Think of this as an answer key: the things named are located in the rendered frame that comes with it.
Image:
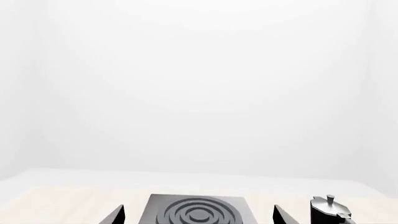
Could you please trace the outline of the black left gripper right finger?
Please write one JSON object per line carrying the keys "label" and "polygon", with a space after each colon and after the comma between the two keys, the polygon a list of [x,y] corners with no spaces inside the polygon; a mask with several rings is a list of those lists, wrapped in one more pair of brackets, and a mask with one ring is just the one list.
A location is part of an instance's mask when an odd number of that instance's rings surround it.
{"label": "black left gripper right finger", "polygon": [[273,222],[274,224],[300,224],[278,205],[274,205]]}

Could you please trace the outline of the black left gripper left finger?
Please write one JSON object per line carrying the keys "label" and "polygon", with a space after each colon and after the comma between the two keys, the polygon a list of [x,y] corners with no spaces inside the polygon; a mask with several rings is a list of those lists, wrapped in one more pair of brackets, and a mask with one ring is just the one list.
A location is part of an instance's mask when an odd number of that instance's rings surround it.
{"label": "black left gripper left finger", "polygon": [[125,222],[125,211],[124,205],[120,205],[113,210],[108,216],[106,216],[98,224],[124,224]]}

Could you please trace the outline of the black stove burner plate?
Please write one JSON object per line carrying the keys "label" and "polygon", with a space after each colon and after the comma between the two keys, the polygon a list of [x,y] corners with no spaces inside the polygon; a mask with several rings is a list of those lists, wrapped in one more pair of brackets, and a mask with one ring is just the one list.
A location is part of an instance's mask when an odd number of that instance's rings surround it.
{"label": "black stove burner plate", "polygon": [[151,194],[138,224],[258,224],[244,197]]}

